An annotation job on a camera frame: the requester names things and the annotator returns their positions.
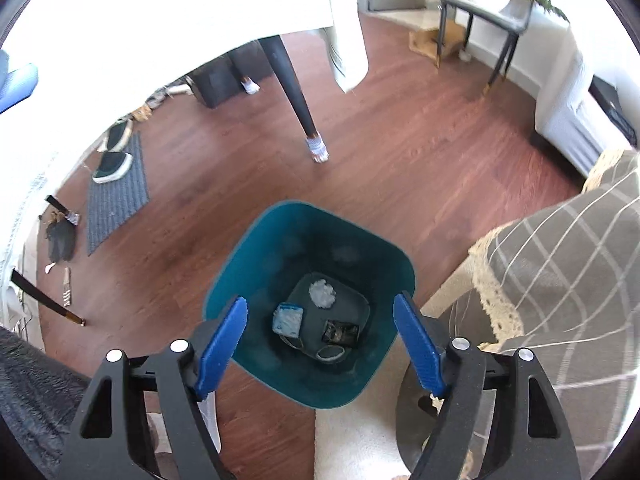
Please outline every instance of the black metal side table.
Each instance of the black metal side table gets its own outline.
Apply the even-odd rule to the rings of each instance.
[[[492,72],[488,83],[482,90],[482,94],[487,95],[491,86],[494,84],[500,69],[502,68],[505,57],[507,58],[507,62],[505,64],[504,75],[502,77],[507,77],[507,70],[509,70],[509,66],[511,65],[511,60],[513,59],[513,53],[516,50],[518,40],[522,33],[527,30],[527,27],[529,27],[533,3],[527,2],[526,0],[511,0],[503,10],[494,12],[492,10],[485,9],[473,0],[440,0],[440,30],[438,32],[436,68],[440,67],[442,42],[444,39],[445,28],[447,26],[448,6],[464,10],[469,14],[463,48],[466,48],[466,44],[469,41],[469,34],[471,33],[471,26],[474,22],[475,16],[478,16],[489,23],[493,23],[496,27],[500,27],[502,30],[507,32],[507,39],[504,41],[504,46],[502,47],[500,56],[498,56],[498,61],[495,64],[494,71]]]

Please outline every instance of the couch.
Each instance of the couch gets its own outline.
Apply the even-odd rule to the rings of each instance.
[[[623,114],[640,132],[640,62],[638,53],[607,50],[567,29],[558,57],[536,102],[536,131],[551,142],[583,176],[605,149],[629,150],[631,145],[589,94],[594,75],[618,90]]]

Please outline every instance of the doormat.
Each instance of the doormat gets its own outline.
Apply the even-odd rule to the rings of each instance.
[[[131,136],[124,151],[133,156],[131,168],[124,177],[106,184],[96,184],[93,180],[89,183],[86,209],[89,255],[149,202],[140,133]]]

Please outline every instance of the black table leg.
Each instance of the black table leg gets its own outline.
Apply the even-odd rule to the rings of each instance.
[[[440,68],[442,58],[442,43],[444,42],[444,31],[447,27],[447,4],[440,3],[440,28],[438,30],[438,46],[436,48],[436,68]]]
[[[513,53],[516,51],[516,46],[518,44],[518,40],[520,39],[519,36],[514,36],[513,39],[511,40],[511,50],[509,51],[509,57],[507,57],[507,63],[504,66],[504,75],[502,76],[502,79],[507,79],[507,72],[509,70],[509,67],[511,66],[511,60],[513,59]]]
[[[504,42],[504,46],[500,53],[500,57],[498,58],[498,62],[495,64],[494,71],[491,73],[489,82],[484,87],[484,90],[482,90],[482,95],[487,95],[489,93],[489,90],[491,89],[491,85],[494,84],[495,78],[498,77],[498,72],[500,72],[500,69],[502,68],[502,64],[504,63],[504,58],[507,56],[507,51],[510,49],[511,43],[513,43],[513,38],[510,34],[507,36],[507,39]]]
[[[77,323],[80,326],[84,326],[85,320],[79,316],[76,316],[70,310],[67,310],[65,307],[60,305],[59,303],[52,300],[49,296],[47,296],[44,292],[42,292],[39,288],[37,288],[33,283],[27,280],[23,275],[17,272],[15,269],[11,273],[11,281],[15,283],[19,288],[21,288],[25,294],[31,296],[38,303],[43,304],[47,308],[50,308],[55,313],[60,314],[60,316],[64,316],[67,319],[70,319],[74,323]]]
[[[44,200],[49,202],[54,207],[54,209],[60,211],[65,216],[66,221],[71,222],[73,225],[78,225],[78,222],[80,220],[80,215],[78,213],[69,211],[69,209],[64,207],[54,196],[47,195]]]
[[[316,130],[314,120],[311,118],[305,96],[300,88],[289,54],[282,43],[282,38],[280,36],[271,36],[270,38],[262,38],[259,41],[271,68],[273,68],[284,93],[293,107],[293,111],[302,125],[302,129],[305,131],[306,143],[314,160],[316,162],[325,162],[329,159],[329,154],[324,142],[322,142],[320,133]]]
[[[465,44],[462,46],[463,49],[466,48],[466,44],[469,43],[469,35],[471,34],[471,25],[474,22],[473,14],[469,13],[469,21],[466,22],[466,32],[465,32]]]

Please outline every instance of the teal trash bin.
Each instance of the teal trash bin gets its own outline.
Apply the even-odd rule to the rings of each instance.
[[[271,330],[273,313],[308,274],[320,273],[368,303],[356,348],[326,364],[290,348]],[[396,337],[394,296],[415,290],[414,268],[395,245],[311,204],[279,202],[248,229],[207,296],[205,319],[244,296],[247,326],[233,355],[244,370],[311,408],[337,408],[364,389]]]

